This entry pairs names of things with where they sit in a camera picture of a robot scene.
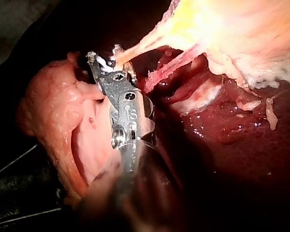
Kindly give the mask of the right arm instrument jaw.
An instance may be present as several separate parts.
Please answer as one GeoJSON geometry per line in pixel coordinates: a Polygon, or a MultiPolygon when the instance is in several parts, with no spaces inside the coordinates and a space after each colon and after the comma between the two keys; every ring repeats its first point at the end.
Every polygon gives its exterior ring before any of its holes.
{"type": "Polygon", "coordinates": [[[135,87],[138,86],[137,75],[132,62],[127,62],[123,65],[123,71],[127,73],[128,81],[135,87]]]}
{"type": "Polygon", "coordinates": [[[122,71],[114,70],[114,62],[107,63],[105,59],[94,51],[87,53],[87,59],[93,79],[101,91],[111,86],[113,82],[122,81],[122,71]]]}

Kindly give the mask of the right arm instrument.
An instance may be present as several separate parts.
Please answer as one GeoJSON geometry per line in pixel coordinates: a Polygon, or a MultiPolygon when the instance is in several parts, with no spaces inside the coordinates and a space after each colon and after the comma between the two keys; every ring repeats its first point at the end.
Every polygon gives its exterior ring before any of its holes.
{"type": "Polygon", "coordinates": [[[110,100],[110,122],[113,148],[137,141],[152,142],[155,122],[151,100],[128,79],[126,72],[101,76],[101,89],[110,100]]]}

